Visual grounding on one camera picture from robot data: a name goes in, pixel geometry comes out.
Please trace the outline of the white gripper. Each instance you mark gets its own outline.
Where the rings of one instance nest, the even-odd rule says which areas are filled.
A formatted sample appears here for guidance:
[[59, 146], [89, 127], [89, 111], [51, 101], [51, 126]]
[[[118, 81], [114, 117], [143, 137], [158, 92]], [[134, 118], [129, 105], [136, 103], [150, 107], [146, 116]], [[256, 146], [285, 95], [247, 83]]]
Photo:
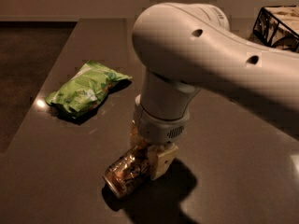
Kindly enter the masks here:
[[152, 144], [147, 153], [151, 180], [164, 175], [177, 156], [178, 147], [170, 143], [176, 142], [184, 134], [189, 118], [189, 112], [180, 119], [155, 118], [142, 107], [141, 96], [135, 98], [130, 144], [131, 147], [145, 147], [147, 142]]

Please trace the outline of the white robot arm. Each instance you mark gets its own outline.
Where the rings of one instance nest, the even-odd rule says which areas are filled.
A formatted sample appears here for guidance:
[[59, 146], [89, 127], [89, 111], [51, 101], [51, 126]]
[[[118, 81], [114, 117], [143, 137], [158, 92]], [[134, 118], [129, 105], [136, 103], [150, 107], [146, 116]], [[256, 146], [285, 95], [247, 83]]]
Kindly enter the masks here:
[[175, 158], [175, 143], [190, 116], [188, 105], [201, 89], [298, 136], [299, 54], [232, 34], [218, 7], [154, 5], [135, 21], [132, 41], [146, 67], [134, 121], [149, 144], [152, 179], [162, 176]]

